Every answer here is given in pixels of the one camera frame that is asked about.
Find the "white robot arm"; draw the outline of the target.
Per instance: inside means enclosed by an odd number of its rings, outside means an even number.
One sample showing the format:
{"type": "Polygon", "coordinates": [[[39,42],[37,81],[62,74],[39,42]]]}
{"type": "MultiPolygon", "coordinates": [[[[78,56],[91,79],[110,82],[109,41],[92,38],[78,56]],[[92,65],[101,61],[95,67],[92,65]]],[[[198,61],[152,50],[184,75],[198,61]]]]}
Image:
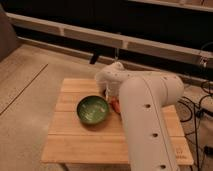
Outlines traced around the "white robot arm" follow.
{"type": "Polygon", "coordinates": [[[131,71],[120,62],[95,75],[100,92],[111,83],[119,96],[131,171],[180,171],[162,108],[176,103],[184,85],[168,72],[131,71]]]}

